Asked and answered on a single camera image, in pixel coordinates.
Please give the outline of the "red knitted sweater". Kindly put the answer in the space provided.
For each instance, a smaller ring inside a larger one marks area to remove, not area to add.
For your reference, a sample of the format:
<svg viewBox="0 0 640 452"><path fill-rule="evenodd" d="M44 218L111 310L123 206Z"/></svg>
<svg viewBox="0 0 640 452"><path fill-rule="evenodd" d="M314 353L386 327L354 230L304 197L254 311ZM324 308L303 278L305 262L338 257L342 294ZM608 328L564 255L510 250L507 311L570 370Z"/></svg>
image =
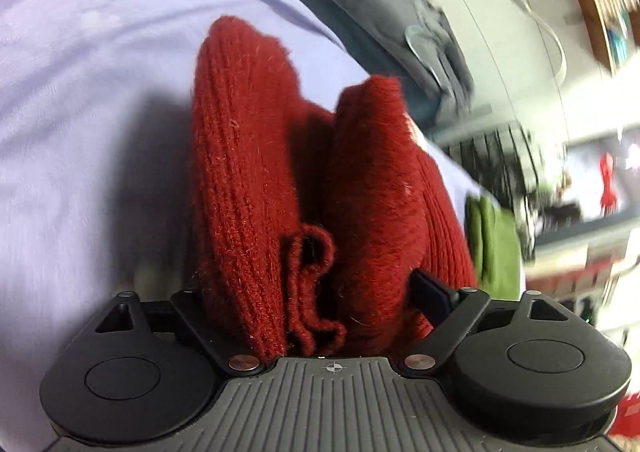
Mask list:
<svg viewBox="0 0 640 452"><path fill-rule="evenodd" d="M192 129L208 323L258 359L401 359L435 324L409 296L411 273L475 284L396 80L373 75L326 111L277 38L224 17L198 53Z"/></svg>

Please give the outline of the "green folded garment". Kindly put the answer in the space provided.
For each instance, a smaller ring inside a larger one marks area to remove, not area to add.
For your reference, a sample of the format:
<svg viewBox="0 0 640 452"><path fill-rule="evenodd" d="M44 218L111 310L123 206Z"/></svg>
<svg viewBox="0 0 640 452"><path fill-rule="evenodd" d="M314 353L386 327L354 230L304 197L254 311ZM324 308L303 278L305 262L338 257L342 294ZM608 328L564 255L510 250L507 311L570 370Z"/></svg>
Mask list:
<svg viewBox="0 0 640 452"><path fill-rule="evenodd" d="M488 195L469 195L465 233L480 289L499 301L517 301L522 293L522 252L513 214Z"/></svg>

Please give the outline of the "white cabinet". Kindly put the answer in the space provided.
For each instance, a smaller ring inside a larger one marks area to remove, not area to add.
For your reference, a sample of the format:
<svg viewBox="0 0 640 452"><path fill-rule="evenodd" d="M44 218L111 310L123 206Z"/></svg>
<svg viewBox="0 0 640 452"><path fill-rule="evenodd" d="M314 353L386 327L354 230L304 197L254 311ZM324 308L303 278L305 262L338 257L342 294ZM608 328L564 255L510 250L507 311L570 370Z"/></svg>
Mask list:
<svg viewBox="0 0 640 452"><path fill-rule="evenodd" d="M442 139L518 122L559 142L605 131L608 77L590 54L577 0L431 0L446 14L475 83L472 112Z"/></svg>

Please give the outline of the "teal blanket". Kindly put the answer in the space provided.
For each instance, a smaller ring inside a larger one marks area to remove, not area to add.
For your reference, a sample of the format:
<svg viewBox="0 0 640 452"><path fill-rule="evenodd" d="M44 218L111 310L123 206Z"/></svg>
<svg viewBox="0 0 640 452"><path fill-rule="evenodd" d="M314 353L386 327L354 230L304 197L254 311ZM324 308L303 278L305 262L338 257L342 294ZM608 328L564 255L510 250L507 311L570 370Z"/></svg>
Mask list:
<svg viewBox="0 0 640 452"><path fill-rule="evenodd" d="M348 53L360 66L371 74L396 76L408 102L408 109L419 127L429 129L436 124L442 113L444 101L435 95L427 95L416 85L408 73L386 51L373 41L366 32L351 20L330 0L299 0L306 5L346 47Z"/></svg>

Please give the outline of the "lavender floral bed sheet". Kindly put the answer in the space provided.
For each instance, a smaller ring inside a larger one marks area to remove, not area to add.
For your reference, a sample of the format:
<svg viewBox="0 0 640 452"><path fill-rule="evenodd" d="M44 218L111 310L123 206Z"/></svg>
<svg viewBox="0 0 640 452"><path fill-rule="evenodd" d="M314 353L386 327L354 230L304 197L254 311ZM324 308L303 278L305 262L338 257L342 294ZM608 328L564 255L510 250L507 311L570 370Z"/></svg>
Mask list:
<svg viewBox="0 0 640 452"><path fill-rule="evenodd" d="M192 101L198 53L224 17L277 38L326 111L373 75L397 81L364 70L299 0L1 0L3 450L54 443L43 376L139 268L203 293ZM477 186L409 123L462 227Z"/></svg>

